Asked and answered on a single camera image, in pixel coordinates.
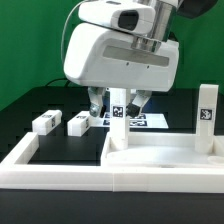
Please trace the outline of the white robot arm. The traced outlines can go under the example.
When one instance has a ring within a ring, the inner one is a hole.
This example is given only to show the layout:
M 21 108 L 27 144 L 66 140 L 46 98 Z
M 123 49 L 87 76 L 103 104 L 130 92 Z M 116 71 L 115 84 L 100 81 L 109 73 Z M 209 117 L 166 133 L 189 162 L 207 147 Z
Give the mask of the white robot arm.
M 218 0 L 93 0 L 80 4 L 64 72 L 88 88 L 90 114 L 104 113 L 106 88 L 134 89 L 126 114 L 136 117 L 153 91 L 172 87 L 179 43 L 170 32 L 177 15 L 197 18 Z

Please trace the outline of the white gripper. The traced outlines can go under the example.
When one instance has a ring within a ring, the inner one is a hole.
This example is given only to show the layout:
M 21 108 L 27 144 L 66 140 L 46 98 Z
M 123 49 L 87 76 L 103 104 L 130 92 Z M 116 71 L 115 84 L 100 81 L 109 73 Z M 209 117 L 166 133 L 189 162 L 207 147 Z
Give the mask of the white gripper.
M 179 44 L 169 40 L 157 52 L 150 53 L 133 49 L 133 39 L 132 35 L 88 23 L 74 29 L 64 72 L 76 84 L 93 86 L 88 88 L 92 117 L 104 116 L 104 87 L 137 89 L 133 101 L 126 107 L 126 115 L 131 118 L 139 116 L 151 91 L 166 92 L 172 87 Z

